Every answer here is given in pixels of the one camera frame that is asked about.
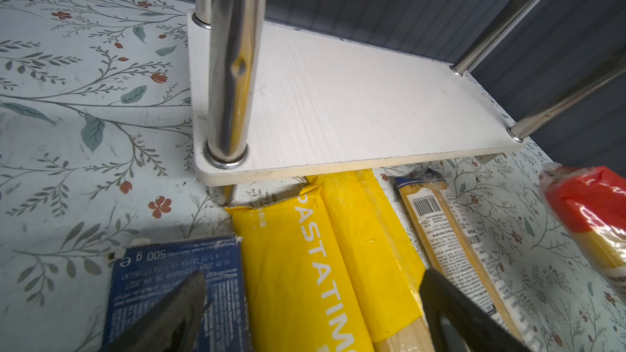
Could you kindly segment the red spaghetti pack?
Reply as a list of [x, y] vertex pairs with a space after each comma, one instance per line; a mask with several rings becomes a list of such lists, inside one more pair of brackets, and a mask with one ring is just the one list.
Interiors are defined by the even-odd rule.
[[625, 300], [625, 178], [606, 166], [549, 163], [540, 172], [541, 200], [593, 269]]

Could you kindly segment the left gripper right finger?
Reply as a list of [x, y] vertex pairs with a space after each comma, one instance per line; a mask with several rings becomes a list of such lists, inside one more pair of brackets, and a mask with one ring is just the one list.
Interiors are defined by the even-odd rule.
[[440, 272], [428, 269], [419, 289], [436, 351], [527, 351]]

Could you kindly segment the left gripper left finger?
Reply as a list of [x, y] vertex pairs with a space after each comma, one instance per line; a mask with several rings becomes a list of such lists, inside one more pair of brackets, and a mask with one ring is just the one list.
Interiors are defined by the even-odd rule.
[[205, 312], [206, 282], [195, 271], [102, 351], [191, 351]]

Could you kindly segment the blue white spaghetti pack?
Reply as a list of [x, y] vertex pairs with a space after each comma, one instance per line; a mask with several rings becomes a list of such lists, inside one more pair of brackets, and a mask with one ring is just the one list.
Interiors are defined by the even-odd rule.
[[423, 169], [413, 177], [395, 178], [395, 185], [431, 267], [490, 319], [538, 351], [533, 325], [441, 174]]

